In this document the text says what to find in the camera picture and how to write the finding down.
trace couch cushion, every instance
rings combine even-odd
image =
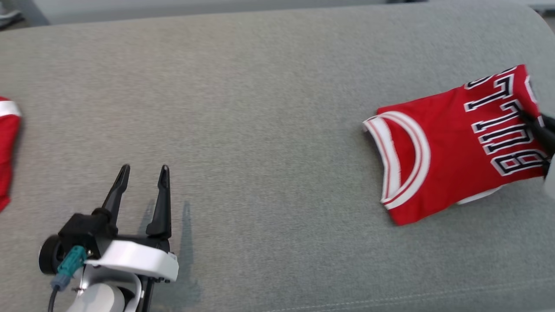
[[[152,311],[522,311],[555,306],[540,179],[405,227],[361,122],[525,63],[555,112],[555,38],[497,2],[303,9],[0,33],[23,113],[0,214],[3,311],[42,311],[44,239],[132,166],[118,225],[144,232],[171,170],[178,282]],[[71,293],[58,295],[63,311]]]

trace seam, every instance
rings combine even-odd
[[[412,299],[412,298],[420,298],[420,297],[424,297],[424,296],[436,296],[434,298],[407,300],[407,301],[403,301],[403,302],[394,302],[394,303],[387,303],[387,304],[397,304],[397,303],[412,302],[412,301],[426,301],[426,300],[444,298],[444,297],[447,297],[447,296],[450,296],[450,295],[464,295],[464,294],[462,294],[462,292],[465,292],[465,291],[476,292],[476,291],[498,291],[498,290],[502,290],[502,289],[511,290],[511,289],[522,288],[526,284],[531,284],[531,283],[536,283],[536,282],[545,282],[545,281],[554,281],[554,280],[555,280],[555,278],[532,279],[532,280],[529,280],[529,281],[517,281],[517,282],[503,283],[503,284],[497,284],[497,285],[467,287],[467,288],[461,288],[461,289],[456,289],[456,290],[444,290],[444,291],[438,291],[438,292],[435,292],[435,293],[423,293],[423,294],[416,294],[416,295],[395,296],[395,297],[388,297],[388,298],[351,301],[351,302],[345,302],[345,303],[330,303],[330,304],[322,304],[322,305],[299,306],[299,307],[296,307],[296,308],[266,310],[266,311],[261,311],[261,312],[294,311],[294,310],[312,309],[312,308],[325,308],[325,307],[328,307],[328,306],[352,305],[352,304],[361,304],[361,303]],[[325,312],[325,311],[332,311],[332,310],[357,309],[357,308],[365,308],[365,307],[366,306],[361,306],[361,307],[352,307],[351,306],[351,307],[346,307],[346,308],[318,310],[318,311],[311,311],[311,312]]]

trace teal cable connector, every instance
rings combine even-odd
[[[58,266],[58,273],[50,282],[52,289],[57,287],[59,291],[64,291],[69,285],[75,271],[84,265],[86,259],[87,252],[83,246],[74,246],[71,248],[62,263]]]

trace basketball jersey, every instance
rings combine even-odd
[[[9,203],[12,149],[20,116],[19,109],[13,101],[0,97],[0,211]]]
[[[504,184],[540,177],[548,159],[520,119],[541,120],[524,65],[377,110],[364,121],[384,164],[381,202],[398,225]]]

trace folded jersey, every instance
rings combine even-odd
[[[541,120],[524,65],[377,110],[364,121],[384,164],[381,202],[398,225],[543,175],[548,155],[520,119]]]
[[[19,109],[13,101],[0,97],[0,211],[9,203],[12,149],[19,128],[20,116]]]

